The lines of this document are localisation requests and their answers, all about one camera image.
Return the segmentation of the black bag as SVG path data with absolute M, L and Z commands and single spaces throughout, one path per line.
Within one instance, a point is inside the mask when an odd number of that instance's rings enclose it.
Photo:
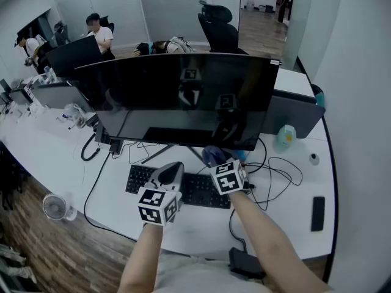
M 12 210 L 10 197 L 13 192 L 22 193 L 21 169 L 5 145 L 0 142 L 0 196 L 2 208 Z

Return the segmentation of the black office chair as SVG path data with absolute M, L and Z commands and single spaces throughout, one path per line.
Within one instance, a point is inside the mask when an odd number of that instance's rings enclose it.
M 201 12 L 199 23 L 210 45 L 210 52 L 247 54 L 239 48 L 238 30 L 230 24 L 233 19 L 231 11 L 222 6 L 208 4 L 200 0 Z
M 100 18 L 100 25 L 102 27 L 108 27 L 112 33 L 114 32 L 115 25 L 114 25 L 114 23 L 109 22 L 108 16 L 104 16 L 104 17 Z

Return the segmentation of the person's left forearm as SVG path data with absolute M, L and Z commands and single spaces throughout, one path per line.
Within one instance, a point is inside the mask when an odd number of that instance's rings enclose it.
M 117 293 L 152 293 L 155 288 L 163 227 L 146 224 L 123 270 Z

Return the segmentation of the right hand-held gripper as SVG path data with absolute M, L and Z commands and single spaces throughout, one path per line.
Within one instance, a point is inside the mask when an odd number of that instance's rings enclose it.
M 240 160 L 211 167 L 209 173 L 220 195 L 227 195 L 244 189 L 247 175 Z

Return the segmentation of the pale green bottle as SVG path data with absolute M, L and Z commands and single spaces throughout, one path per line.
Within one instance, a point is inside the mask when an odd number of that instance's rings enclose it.
M 284 125 L 276 135 L 276 150 L 284 152 L 296 141 L 296 129 L 292 125 Z

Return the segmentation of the black monitor with white sticker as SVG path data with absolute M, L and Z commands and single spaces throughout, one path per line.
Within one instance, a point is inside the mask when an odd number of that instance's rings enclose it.
M 155 54 L 85 65 L 75 75 L 113 138 L 252 151 L 280 64 L 244 54 Z

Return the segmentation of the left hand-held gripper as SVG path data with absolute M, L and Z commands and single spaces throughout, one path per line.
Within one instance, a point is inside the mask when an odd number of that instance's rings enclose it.
M 175 220 L 182 202 L 181 183 L 184 164 L 172 162 L 156 169 L 144 187 L 140 187 L 137 199 L 143 223 L 166 226 Z

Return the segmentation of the black desktop box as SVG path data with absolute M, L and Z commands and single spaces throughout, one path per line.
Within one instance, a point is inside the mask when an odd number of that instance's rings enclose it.
M 95 141 L 97 143 L 103 143 L 107 145 L 111 143 L 111 138 L 100 121 L 94 127 L 94 132 L 95 132 Z

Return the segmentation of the grey bag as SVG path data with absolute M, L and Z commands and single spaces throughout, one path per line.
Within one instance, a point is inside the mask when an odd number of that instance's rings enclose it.
M 9 261 L 18 263 L 19 267 L 14 267 L 9 264 Z M 8 245 L 0 244 L 0 272 L 10 277 L 21 277 L 30 279 L 34 284 L 37 284 L 37 279 L 29 266 L 25 265 L 26 257 L 15 251 Z

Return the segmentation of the dark grey-blue cloth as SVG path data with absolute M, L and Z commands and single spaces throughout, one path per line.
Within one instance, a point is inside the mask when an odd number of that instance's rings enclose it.
M 226 163 L 224 152 L 216 146 L 206 146 L 202 150 L 202 161 L 208 167 L 215 167 Z

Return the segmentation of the person's light shirt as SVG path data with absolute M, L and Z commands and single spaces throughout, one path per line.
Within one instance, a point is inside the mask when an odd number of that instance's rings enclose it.
M 272 293 L 231 273 L 225 261 L 162 253 L 153 293 Z

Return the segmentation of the black smartphone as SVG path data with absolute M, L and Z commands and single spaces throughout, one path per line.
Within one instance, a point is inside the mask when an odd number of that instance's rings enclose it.
M 312 203 L 311 232 L 322 231 L 324 226 L 325 198 L 316 196 Z

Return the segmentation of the black power adapter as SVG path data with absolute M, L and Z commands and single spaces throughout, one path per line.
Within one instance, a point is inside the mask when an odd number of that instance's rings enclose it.
M 122 150 L 123 141 L 118 139 L 111 139 L 109 152 L 112 156 L 119 156 Z

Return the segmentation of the black keyboard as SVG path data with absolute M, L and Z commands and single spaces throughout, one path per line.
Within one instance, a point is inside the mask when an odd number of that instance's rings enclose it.
M 152 173 L 153 167 L 132 165 L 130 168 L 125 191 L 136 194 L 144 186 Z M 184 173 L 181 183 L 181 201 L 192 206 L 230 209 L 230 200 L 226 195 L 219 195 L 210 175 Z

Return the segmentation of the grey desk divider panel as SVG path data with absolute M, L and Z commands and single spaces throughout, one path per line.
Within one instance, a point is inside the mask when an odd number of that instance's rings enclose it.
M 14 89 L 10 91 L 9 96 L 18 105 L 31 105 L 33 103 L 32 98 L 25 89 Z
M 284 125 L 296 130 L 297 139 L 305 139 L 321 120 L 325 108 L 291 98 L 272 96 L 261 133 L 277 135 Z

